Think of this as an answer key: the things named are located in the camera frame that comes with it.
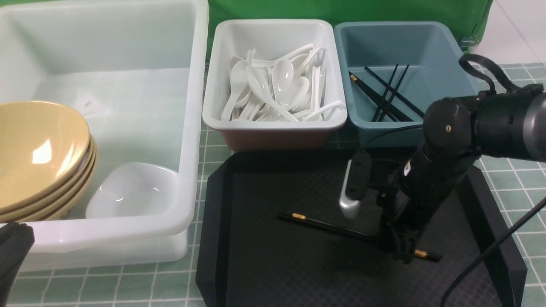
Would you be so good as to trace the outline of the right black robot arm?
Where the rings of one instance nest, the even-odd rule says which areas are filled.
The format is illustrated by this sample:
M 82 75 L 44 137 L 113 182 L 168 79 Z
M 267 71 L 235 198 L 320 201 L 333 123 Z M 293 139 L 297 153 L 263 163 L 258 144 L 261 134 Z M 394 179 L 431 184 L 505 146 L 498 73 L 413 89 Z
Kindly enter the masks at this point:
M 545 117 L 541 84 L 432 103 L 423 141 L 377 198 L 383 208 L 380 248 L 411 262 L 431 218 L 481 156 L 545 162 Z

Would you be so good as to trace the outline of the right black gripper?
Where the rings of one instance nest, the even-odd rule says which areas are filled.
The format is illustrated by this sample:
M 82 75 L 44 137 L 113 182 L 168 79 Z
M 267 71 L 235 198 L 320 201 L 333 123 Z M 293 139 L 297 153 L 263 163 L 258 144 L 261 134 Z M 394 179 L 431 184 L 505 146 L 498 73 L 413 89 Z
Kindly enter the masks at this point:
M 400 263 L 413 261 L 422 233 L 404 220 L 410 204 L 411 198 L 397 187 L 384 187 L 378 192 L 377 206 L 381 207 L 381 215 L 377 247 Z

